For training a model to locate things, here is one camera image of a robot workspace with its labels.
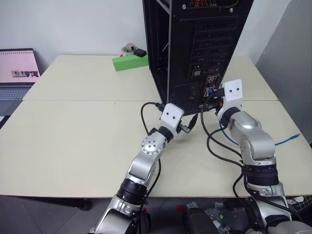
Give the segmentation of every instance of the white table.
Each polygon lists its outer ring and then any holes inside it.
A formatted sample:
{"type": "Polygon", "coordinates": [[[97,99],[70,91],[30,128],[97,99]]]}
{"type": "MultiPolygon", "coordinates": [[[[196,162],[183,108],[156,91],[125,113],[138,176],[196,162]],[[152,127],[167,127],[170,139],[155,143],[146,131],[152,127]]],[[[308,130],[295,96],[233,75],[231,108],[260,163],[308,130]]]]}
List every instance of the white table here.
{"type": "MultiPolygon", "coordinates": [[[[58,56],[23,100],[160,101],[148,66],[116,72],[116,56],[58,56]]],[[[243,100],[277,100],[247,57],[233,57],[225,81],[243,81],[243,100]]]]}
{"type": "MultiPolygon", "coordinates": [[[[145,137],[142,101],[25,101],[0,130],[0,194],[48,197],[111,197],[145,137]]],[[[300,132],[278,101],[244,101],[274,140],[300,132]]],[[[147,106],[149,129],[160,113],[147,106]]],[[[183,118],[188,124],[189,117],[183,118]]],[[[205,119],[218,128],[213,112],[205,119]]],[[[227,142],[222,134],[216,138],[227,142]]],[[[236,155],[212,143],[218,154],[236,155]]],[[[276,148],[279,178],[286,195],[310,195],[312,151],[300,136],[276,148]]],[[[235,165],[209,154],[200,122],[181,133],[162,156],[162,174],[151,196],[233,197],[235,165]]],[[[247,193],[238,184],[240,196],[247,193]]]]}

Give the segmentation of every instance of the floor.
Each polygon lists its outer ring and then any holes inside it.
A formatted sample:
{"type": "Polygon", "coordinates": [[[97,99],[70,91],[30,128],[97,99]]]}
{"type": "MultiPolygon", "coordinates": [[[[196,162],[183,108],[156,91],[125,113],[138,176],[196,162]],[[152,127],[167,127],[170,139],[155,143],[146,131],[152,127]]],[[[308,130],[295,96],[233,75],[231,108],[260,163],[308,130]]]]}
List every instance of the floor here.
{"type": "MultiPolygon", "coordinates": [[[[86,234],[94,227],[109,199],[92,199],[89,211],[0,195],[0,233],[86,234]]],[[[199,207],[214,207],[209,198],[150,198],[145,207],[151,214],[155,234],[183,234],[181,205],[195,201],[199,207]]]]}

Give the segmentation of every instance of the black computer case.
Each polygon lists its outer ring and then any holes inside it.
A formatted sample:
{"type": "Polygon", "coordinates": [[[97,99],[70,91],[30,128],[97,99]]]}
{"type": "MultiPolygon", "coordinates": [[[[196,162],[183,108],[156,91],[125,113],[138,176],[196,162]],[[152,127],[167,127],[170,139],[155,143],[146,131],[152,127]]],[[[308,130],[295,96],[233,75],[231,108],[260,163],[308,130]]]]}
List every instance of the black computer case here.
{"type": "Polygon", "coordinates": [[[252,0],[143,0],[150,70],[163,103],[200,112],[218,87],[252,0]]]}

